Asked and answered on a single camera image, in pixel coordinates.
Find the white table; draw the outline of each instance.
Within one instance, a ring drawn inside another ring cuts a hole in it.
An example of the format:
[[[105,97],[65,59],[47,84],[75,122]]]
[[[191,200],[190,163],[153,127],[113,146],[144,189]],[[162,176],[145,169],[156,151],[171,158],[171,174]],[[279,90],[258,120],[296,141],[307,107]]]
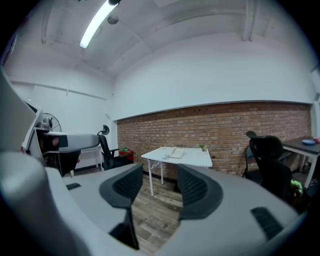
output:
[[[304,183],[304,187],[308,188],[315,171],[317,159],[320,156],[320,144],[304,145],[302,144],[302,140],[313,140],[313,138],[299,137],[299,138],[291,139],[288,141],[284,141],[282,144],[285,150],[289,150],[291,152],[295,152],[303,155],[302,162],[300,163],[300,172],[303,169],[306,157],[309,157],[311,159],[311,167],[310,167],[308,176],[306,178],[306,181]]]
[[[173,147],[163,146],[157,148],[151,152],[143,154],[141,157],[148,160],[148,169],[149,169],[149,180],[150,180],[150,190],[151,196],[154,196],[154,189],[152,186],[152,169],[160,165],[161,169],[161,184],[164,184],[164,174],[163,174],[163,163],[170,164],[185,164],[198,167],[212,167],[212,161],[209,155],[208,150],[203,152],[201,148],[184,148],[181,159],[177,158],[165,158],[166,155],[170,155]]]
[[[90,153],[90,152],[94,152],[95,154],[94,156],[95,166],[99,168],[99,164],[100,164],[101,171],[103,171],[104,169],[102,167],[101,145],[99,144],[98,146],[81,150],[81,154]],[[75,172],[72,170],[70,171],[70,173],[71,173],[71,176],[73,177]]]

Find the desk fan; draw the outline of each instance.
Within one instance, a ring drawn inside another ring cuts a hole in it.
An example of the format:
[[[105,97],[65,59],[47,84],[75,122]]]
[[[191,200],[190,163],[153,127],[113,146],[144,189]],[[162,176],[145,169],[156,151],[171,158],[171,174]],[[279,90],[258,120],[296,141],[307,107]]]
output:
[[[61,125],[54,115],[50,113],[43,113],[43,122],[50,126],[50,132],[62,132]]]

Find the ceiling light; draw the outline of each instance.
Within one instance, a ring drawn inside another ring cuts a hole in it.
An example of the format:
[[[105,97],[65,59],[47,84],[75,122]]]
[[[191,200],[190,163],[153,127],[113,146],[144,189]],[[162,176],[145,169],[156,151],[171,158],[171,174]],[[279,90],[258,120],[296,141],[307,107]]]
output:
[[[87,27],[86,31],[80,42],[80,47],[87,48],[88,44],[90,43],[92,37],[94,36],[95,32],[97,31],[98,27],[101,23],[105,20],[105,18],[111,13],[111,11],[117,6],[110,5],[109,0],[105,1],[105,3],[101,6],[98,12],[95,14],[93,19],[91,20],[89,26]]]

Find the red brick wall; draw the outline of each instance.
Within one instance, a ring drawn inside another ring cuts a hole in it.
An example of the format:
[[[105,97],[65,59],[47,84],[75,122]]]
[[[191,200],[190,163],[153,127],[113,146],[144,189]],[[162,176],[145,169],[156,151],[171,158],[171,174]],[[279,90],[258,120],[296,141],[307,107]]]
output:
[[[148,163],[141,155],[161,146],[208,148],[213,169],[242,174],[247,131],[274,135],[281,140],[311,133],[310,106],[295,103],[246,102],[187,107],[119,120],[119,148],[134,151],[134,161]],[[165,164],[164,176],[175,179],[176,167]]]

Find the red box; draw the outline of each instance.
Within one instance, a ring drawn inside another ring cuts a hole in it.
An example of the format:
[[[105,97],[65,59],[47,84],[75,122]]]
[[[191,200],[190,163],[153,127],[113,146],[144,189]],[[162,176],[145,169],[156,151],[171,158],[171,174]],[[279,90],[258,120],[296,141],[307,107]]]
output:
[[[127,155],[127,154],[130,154],[130,155],[128,155],[126,157],[126,159],[128,159],[129,161],[134,161],[134,152],[133,151],[131,151],[131,150],[128,150],[126,152],[119,151],[119,156],[123,156],[123,155]]]

